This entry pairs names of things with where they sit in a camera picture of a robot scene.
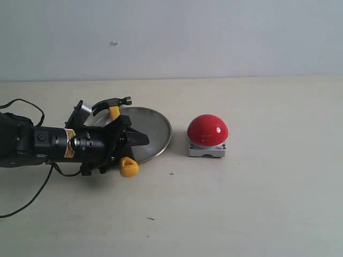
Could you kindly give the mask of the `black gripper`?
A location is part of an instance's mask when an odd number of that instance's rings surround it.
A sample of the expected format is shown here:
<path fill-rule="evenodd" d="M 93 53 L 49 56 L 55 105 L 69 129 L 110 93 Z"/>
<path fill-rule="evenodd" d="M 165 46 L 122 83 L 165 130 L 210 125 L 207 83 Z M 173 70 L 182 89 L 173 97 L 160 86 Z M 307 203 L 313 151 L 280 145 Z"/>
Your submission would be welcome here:
<path fill-rule="evenodd" d="M 113 123 L 122 128 L 122 146 L 145 146 L 149 138 L 131 127 L 131 119 L 127 115 L 119 115 Z M 90 176 L 92 171 L 98 169 L 105 157 L 106 143 L 102 134 L 103 127 L 81 126 L 75 129 L 76 135 L 72 138 L 72 148 L 75 152 L 73 159 L 81 163 L 80 173 Z"/>

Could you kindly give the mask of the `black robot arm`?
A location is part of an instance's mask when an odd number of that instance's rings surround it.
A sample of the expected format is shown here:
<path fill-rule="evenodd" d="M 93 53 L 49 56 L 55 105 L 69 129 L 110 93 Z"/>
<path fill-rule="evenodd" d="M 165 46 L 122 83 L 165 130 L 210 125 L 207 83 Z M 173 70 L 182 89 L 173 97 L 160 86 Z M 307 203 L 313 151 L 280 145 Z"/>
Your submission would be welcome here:
<path fill-rule="evenodd" d="M 133 129 L 120 115 L 106 126 L 71 128 L 35 126 L 29 118 L 1 114 L 1 167 L 16 168 L 55 163 L 80 163 L 79 173 L 90 176 L 119 166 L 121 159 L 134 159 L 133 146 L 149 144 L 147 135 Z"/>

